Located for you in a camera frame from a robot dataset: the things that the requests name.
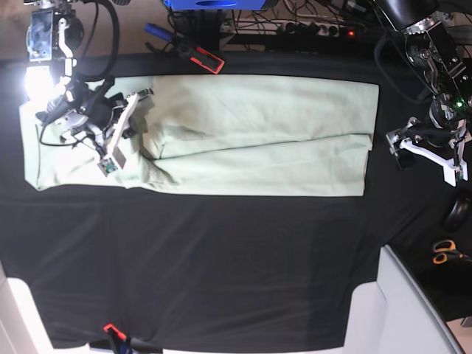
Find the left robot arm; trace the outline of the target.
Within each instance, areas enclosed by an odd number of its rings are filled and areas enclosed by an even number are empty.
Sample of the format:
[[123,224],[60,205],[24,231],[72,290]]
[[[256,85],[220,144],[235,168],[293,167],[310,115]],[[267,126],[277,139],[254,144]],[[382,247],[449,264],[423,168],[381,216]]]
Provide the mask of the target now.
[[438,1],[375,1],[374,13],[391,29],[378,41],[374,58],[380,63],[384,45],[397,43],[392,34],[402,34],[399,53],[431,99],[425,119],[411,117],[386,134],[399,168],[422,156],[441,166],[444,181],[455,187],[468,180],[464,152],[471,140],[471,68],[438,18],[438,7]]

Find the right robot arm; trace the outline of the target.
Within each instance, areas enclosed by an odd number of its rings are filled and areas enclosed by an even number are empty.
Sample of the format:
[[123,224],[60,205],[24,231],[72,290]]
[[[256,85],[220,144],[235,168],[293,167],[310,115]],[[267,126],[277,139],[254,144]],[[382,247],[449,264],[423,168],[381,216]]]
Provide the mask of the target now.
[[122,170],[125,155],[119,142],[133,136],[130,119],[138,103],[153,94],[151,88],[108,97],[114,86],[111,73],[119,51],[119,19],[115,1],[96,1],[111,18],[111,54],[98,74],[78,69],[76,51],[90,45],[85,40],[82,21],[72,1],[26,1],[35,6],[26,34],[29,65],[25,88],[35,105],[35,116],[42,131],[57,124],[63,126],[55,147],[74,147],[90,140],[97,154],[97,166],[105,176]]

